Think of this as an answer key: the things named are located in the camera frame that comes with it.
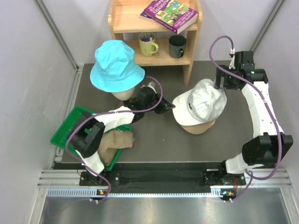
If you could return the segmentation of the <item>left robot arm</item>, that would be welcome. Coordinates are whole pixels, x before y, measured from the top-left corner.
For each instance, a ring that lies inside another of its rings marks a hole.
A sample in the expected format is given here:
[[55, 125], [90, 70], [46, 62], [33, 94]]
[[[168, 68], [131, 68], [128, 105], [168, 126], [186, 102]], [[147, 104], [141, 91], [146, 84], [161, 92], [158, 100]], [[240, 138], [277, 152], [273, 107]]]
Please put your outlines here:
[[70, 130], [65, 149], [71, 146], [90, 173], [90, 180], [101, 185], [105, 182], [106, 174], [97, 151], [103, 134], [141, 120], [146, 112], [162, 114], [174, 108], [175, 105], [165, 100], [155, 88], [143, 86], [135, 98], [124, 101], [118, 109], [98, 114], [83, 113]]

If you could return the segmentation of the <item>tan hat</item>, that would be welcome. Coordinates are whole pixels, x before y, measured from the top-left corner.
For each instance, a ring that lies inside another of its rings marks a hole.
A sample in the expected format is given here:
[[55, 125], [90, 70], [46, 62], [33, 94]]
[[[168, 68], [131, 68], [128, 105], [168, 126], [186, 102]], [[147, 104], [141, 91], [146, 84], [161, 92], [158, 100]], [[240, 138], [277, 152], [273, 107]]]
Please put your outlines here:
[[198, 135], [198, 134], [202, 134], [205, 131], [207, 131], [214, 124], [215, 124], [215, 120], [206, 122], [206, 123], [202, 123], [202, 124], [197, 124], [197, 125], [192, 125], [192, 126], [181, 126], [181, 127], [188, 133]]

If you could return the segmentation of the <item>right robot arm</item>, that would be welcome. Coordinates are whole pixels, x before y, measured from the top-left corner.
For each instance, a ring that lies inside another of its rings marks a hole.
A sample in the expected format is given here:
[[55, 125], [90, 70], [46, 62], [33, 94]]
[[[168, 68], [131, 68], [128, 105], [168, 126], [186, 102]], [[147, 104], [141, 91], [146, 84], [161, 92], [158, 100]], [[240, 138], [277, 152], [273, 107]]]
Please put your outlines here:
[[240, 154], [221, 163], [218, 179], [225, 185], [246, 170], [276, 164], [293, 145], [292, 136], [276, 120], [268, 77], [264, 69], [255, 68], [253, 52], [231, 49], [230, 57], [229, 66], [217, 66], [215, 88], [242, 92], [252, 119], [253, 139], [243, 145]]

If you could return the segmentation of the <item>brown hat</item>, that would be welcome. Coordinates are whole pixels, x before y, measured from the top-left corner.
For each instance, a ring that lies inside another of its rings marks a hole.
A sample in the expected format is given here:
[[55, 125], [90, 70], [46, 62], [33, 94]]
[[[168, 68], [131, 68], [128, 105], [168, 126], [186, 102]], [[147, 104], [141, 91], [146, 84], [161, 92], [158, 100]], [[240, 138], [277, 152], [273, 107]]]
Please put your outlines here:
[[98, 155], [104, 166], [110, 166], [119, 149], [131, 148], [135, 138], [130, 131], [110, 131], [103, 134], [99, 148]]

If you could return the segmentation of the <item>white hat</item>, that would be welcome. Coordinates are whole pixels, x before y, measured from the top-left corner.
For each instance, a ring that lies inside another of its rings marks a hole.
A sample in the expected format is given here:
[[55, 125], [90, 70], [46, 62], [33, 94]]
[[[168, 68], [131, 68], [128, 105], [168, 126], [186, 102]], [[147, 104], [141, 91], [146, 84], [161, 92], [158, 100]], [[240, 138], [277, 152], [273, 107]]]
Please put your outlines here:
[[193, 126], [216, 120], [224, 111], [227, 97], [224, 88], [216, 88], [211, 79], [200, 80], [191, 90], [174, 98], [172, 109], [176, 122]]

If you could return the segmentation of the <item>cyan bucket hat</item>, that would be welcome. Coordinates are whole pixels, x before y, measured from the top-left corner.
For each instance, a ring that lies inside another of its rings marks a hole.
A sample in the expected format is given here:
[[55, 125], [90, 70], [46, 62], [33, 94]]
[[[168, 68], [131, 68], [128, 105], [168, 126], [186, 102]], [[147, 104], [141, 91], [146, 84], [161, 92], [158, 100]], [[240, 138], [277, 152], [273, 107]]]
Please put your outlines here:
[[145, 70], [135, 62], [135, 51], [121, 40], [109, 40], [95, 50], [90, 81], [97, 89], [116, 93], [138, 85]]

